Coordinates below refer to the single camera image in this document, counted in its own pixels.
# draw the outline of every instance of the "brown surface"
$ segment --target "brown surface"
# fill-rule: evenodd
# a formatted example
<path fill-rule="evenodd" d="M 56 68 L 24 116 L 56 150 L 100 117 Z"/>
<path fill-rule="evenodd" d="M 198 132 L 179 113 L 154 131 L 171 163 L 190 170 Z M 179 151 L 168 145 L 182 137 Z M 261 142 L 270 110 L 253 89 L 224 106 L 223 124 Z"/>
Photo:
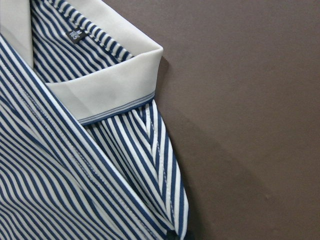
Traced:
<path fill-rule="evenodd" d="M 108 0 L 164 47 L 197 240 L 320 239 L 320 2 Z"/>

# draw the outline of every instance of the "striped shirt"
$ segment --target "striped shirt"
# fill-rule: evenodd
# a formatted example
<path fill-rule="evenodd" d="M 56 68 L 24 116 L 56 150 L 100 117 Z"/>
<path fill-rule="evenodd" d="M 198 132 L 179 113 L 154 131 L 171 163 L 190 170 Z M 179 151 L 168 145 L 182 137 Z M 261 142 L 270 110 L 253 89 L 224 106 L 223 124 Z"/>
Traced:
<path fill-rule="evenodd" d="M 12 37 L 26 23 L 12 2 L 0 5 L 0 239 L 183 239 L 188 200 L 153 99 L 162 47 L 100 0 L 21 1 L 29 31 Z"/>

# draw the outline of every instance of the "black label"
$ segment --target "black label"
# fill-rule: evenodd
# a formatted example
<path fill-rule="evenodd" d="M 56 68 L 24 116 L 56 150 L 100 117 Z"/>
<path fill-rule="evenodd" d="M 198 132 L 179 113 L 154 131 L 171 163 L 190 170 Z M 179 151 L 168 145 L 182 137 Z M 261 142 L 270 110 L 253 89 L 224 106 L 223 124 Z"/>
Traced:
<path fill-rule="evenodd" d="M 84 30 L 80 29 L 80 27 L 77 27 L 69 32 L 66 33 L 68 38 L 74 43 L 77 44 L 81 39 L 83 39 L 88 34 L 85 33 Z"/>

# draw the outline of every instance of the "size tag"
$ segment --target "size tag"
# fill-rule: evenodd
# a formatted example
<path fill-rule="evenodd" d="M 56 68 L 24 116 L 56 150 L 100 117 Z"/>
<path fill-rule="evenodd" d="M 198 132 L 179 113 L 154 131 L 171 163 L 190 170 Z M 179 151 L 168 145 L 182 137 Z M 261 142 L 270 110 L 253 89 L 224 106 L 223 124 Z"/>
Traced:
<path fill-rule="evenodd" d="M 74 43 L 77 44 L 81 39 L 83 39 L 88 34 L 85 33 L 84 30 L 80 29 L 80 27 L 77 27 L 69 32 L 66 33 L 68 38 Z"/>

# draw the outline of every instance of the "white collar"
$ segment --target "white collar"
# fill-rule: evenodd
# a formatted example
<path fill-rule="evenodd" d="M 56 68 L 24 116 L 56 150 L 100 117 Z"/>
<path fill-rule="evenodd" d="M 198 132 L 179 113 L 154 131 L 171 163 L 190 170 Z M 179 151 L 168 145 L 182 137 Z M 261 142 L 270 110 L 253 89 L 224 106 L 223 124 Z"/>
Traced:
<path fill-rule="evenodd" d="M 68 0 L 135 57 L 74 80 L 46 85 L 82 124 L 126 111 L 153 97 L 163 48 L 101 0 Z M 0 0 L 0 31 L 32 67 L 28 0 Z"/>

